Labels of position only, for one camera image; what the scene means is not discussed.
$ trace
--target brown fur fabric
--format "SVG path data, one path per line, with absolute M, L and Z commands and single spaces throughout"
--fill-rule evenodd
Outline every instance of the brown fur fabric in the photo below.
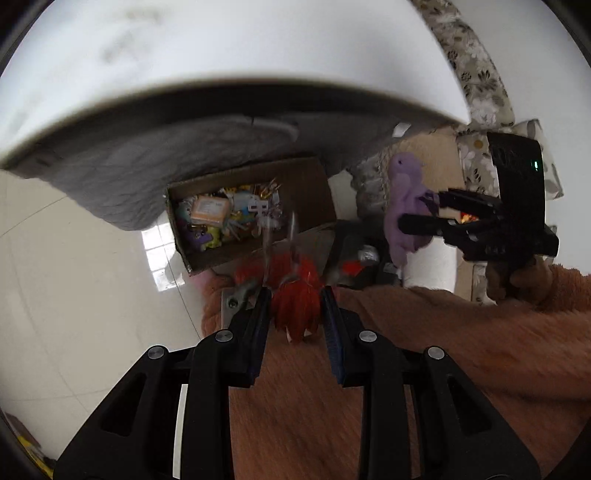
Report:
M 401 348 L 444 348 L 546 475 L 591 416 L 591 280 L 553 273 L 538 309 L 392 287 L 340 290 L 339 303 Z M 237 479 L 355 478 L 361 391 L 336 384 L 321 332 L 298 346 L 270 332 L 261 376 L 250 390 L 230 392 L 230 414 Z

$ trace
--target purple stuffed bird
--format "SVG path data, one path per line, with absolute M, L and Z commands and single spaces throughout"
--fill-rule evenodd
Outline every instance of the purple stuffed bird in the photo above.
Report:
M 398 153 L 390 159 L 388 167 L 390 198 L 384 218 L 384 234 L 390 245 L 392 263 L 402 268 L 407 263 L 407 253 L 426 247 L 433 237 L 406 235 L 398 229 L 398 219 L 405 213 L 431 215 L 421 200 L 433 194 L 423 185 L 421 163 L 412 153 Z

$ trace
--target black device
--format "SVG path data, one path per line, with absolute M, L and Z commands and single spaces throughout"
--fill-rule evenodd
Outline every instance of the black device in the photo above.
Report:
M 258 376 L 271 293 L 227 330 L 176 352 L 149 349 L 91 414 L 59 458 L 56 480 L 171 480 L 181 384 L 188 383 L 181 478 L 234 478 L 228 388 Z M 410 480 L 405 385 L 413 392 L 424 479 L 540 479 L 539 467 L 502 416 L 439 347 L 398 349 L 322 291 L 332 371 L 363 387 L 360 480 Z
M 442 236 L 445 243 L 462 250 L 467 261 L 505 265 L 508 282 L 515 270 L 534 255 L 558 254 L 558 237 L 545 224 L 545 189 L 542 152 L 536 140 L 519 135 L 488 133 L 492 162 L 499 178 L 501 197 L 460 189 L 439 192 L 439 207 L 478 217 L 477 221 L 424 215 L 402 215 L 398 227 L 409 235 Z

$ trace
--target fuzzy brown sleeve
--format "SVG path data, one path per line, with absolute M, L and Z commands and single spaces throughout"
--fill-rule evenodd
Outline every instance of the fuzzy brown sleeve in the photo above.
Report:
M 552 288 L 538 306 L 538 311 L 591 311 L 591 275 L 581 275 L 579 270 L 568 270 L 560 265 L 553 265 L 550 269 L 554 277 Z

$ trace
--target white wall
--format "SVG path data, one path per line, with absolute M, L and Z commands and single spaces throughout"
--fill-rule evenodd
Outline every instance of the white wall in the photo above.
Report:
M 452 0 L 492 57 L 517 121 L 539 118 L 565 197 L 558 261 L 591 273 L 591 68 L 541 0 Z

